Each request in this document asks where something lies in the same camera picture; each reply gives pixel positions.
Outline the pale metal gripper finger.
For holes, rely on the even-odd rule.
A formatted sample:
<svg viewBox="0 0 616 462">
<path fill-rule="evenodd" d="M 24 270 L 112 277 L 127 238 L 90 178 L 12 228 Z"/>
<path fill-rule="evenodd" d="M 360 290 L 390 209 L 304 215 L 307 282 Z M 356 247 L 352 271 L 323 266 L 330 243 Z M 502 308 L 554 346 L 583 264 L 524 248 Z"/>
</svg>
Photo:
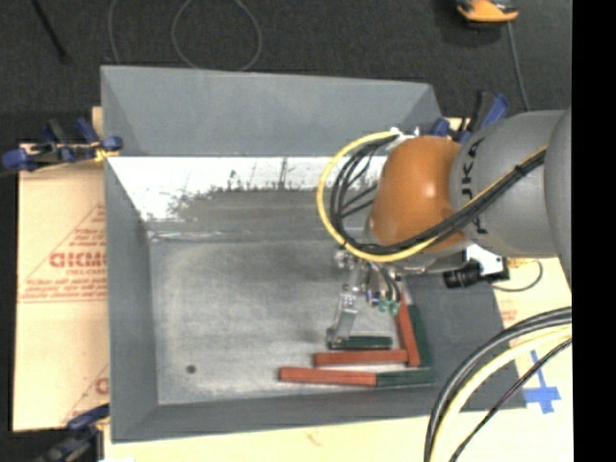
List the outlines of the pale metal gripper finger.
<svg viewBox="0 0 616 462">
<path fill-rule="evenodd" d="M 337 347 L 347 337 L 347 298 L 340 295 L 333 322 L 326 329 L 326 345 Z"/>
<path fill-rule="evenodd" d="M 358 310 L 353 304 L 344 304 L 339 317 L 339 344 L 346 345 L 350 339 Z"/>
</svg>

